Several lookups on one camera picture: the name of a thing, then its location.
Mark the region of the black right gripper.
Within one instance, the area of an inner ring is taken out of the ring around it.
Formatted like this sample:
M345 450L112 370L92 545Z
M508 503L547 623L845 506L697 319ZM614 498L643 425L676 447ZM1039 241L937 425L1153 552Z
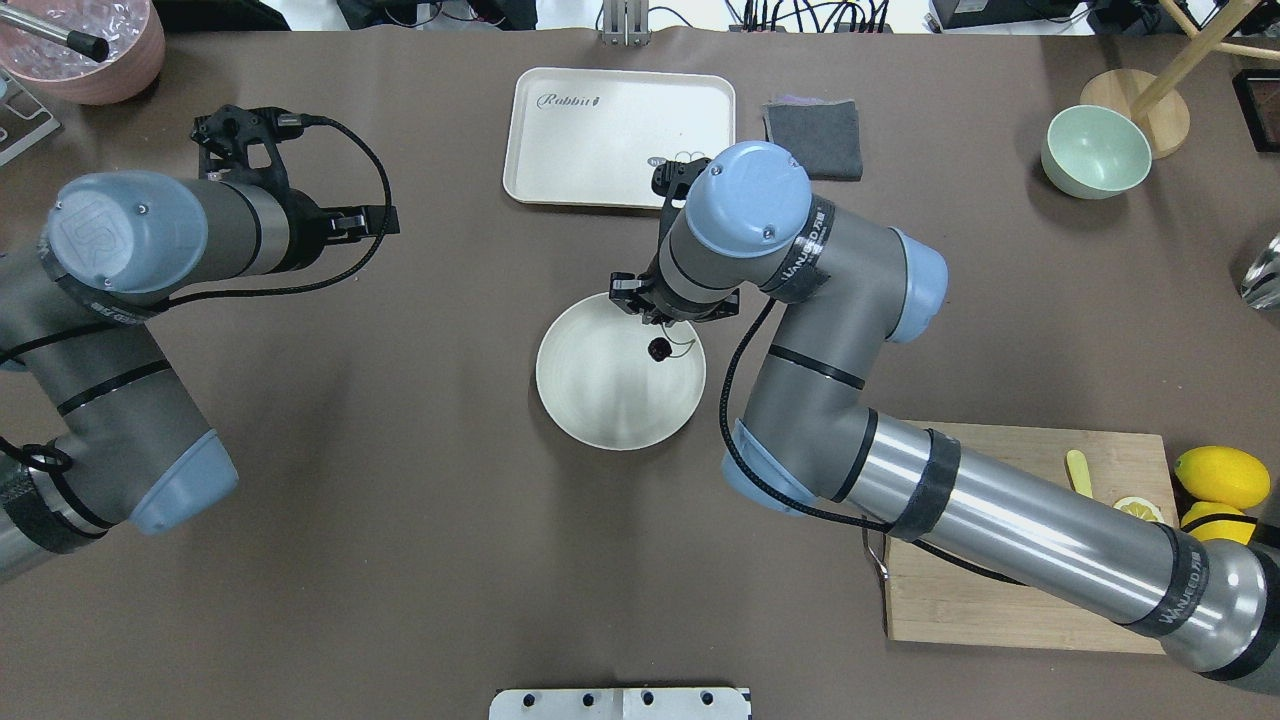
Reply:
M667 160L652 174L652 192L663 199L659 214L658 247L663 247L667 234L680 215L676 202L685 201L696 178L710 164L709 158L691 161ZM640 275L625 272L611 274L609 300L623 313L639 315L644 324L672 325L676 322L714 322L735 316L740 311L740 291L730 290L710 300L695 300L673 290L669 279L675 272L660 269L659 251Z

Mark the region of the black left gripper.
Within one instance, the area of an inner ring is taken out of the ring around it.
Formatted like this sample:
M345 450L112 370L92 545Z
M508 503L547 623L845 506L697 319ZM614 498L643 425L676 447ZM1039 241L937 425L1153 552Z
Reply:
M279 127L283 113L224 105L193 120L200 160L192 190L205 195L216 259L241 273L293 272L332 245L398 234L394 205L321 208L292 187L279 146L302 129Z

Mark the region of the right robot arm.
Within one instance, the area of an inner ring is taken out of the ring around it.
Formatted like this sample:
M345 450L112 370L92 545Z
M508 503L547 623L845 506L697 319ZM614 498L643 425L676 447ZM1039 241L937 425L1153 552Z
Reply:
M742 418L722 420L726 479L758 502L881 532L1034 587L1156 639L1192 671L1277 693L1277 511L1248 544L1199 541L1034 477L861 401L883 345L919 337L948 268L933 249L814 193L767 141L666 161L660 240L611 300L645 323L732 316L753 284L786 304Z

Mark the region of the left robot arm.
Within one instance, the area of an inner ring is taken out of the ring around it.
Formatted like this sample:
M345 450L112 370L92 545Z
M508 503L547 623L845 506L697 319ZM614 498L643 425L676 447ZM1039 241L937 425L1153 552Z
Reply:
M225 498L238 474L148 322L214 297L192 284L297 272L330 246L399 229L379 204L317 205L279 147L328 117L225 105L195 118L198 174L82 176L36 243L3 258L3 368L31 374L67 432L3 443L3 579L74 553L122 523L170 530Z

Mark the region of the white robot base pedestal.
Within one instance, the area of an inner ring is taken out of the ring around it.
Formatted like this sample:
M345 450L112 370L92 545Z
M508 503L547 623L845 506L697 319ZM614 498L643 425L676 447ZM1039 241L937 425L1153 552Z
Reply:
M508 689L489 719L753 719L749 691L733 687Z

